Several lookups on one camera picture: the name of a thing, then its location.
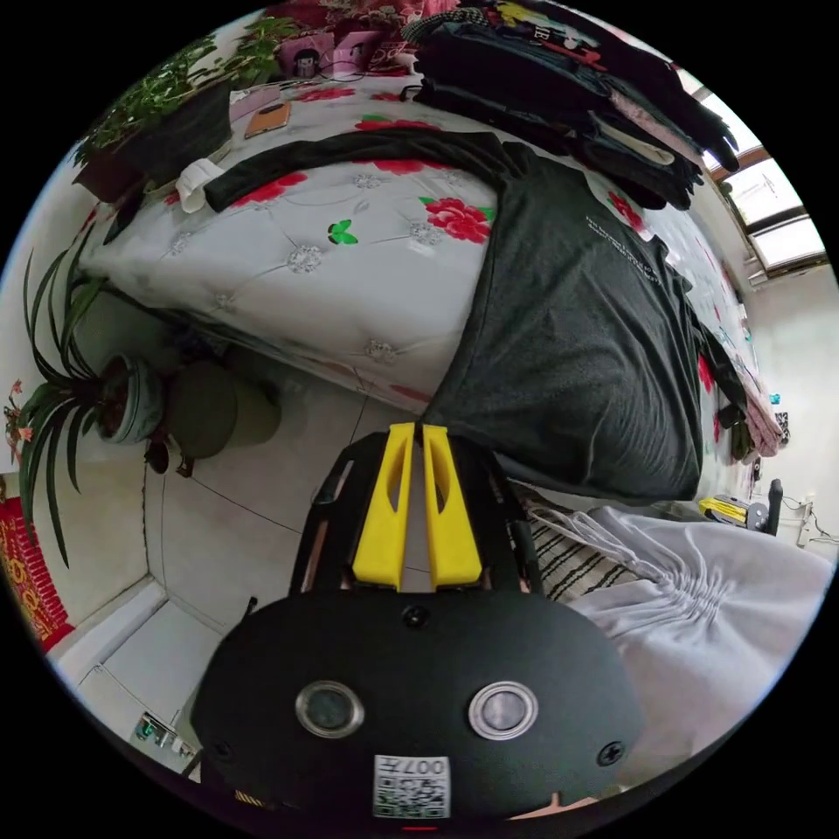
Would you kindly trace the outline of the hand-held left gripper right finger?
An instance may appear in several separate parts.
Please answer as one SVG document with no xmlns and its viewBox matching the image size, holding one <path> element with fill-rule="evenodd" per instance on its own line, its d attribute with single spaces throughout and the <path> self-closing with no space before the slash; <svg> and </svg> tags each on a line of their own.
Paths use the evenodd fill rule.
<svg viewBox="0 0 839 839">
<path fill-rule="evenodd" d="M 447 429 L 422 427 L 426 543 L 434 587 L 469 587 L 482 576 Z"/>
</svg>

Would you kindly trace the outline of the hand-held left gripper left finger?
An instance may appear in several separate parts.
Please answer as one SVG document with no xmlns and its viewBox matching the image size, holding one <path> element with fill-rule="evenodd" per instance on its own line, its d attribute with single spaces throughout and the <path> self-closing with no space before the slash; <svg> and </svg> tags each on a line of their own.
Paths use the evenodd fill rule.
<svg viewBox="0 0 839 839">
<path fill-rule="evenodd" d="M 389 427 L 379 446 L 371 496 L 352 572 L 366 586 L 401 584 L 406 552 L 415 424 Z"/>
</svg>

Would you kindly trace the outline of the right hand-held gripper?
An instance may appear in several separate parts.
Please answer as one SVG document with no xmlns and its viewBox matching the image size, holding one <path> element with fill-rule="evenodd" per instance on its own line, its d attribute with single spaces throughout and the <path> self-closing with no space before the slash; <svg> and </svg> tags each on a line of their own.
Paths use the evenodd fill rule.
<svg viewBox="0 0 839 839">
<path fill-rule="evenodd" d="M 766 502 L 743 504 L 731 496 L 712 496 L 697 501 L 705 518 L 720 524 L 745 526 L 749 531 L 775 537 L 780 525 L 784 489 L 780 479 L 771 481 Z"/>
</svg>

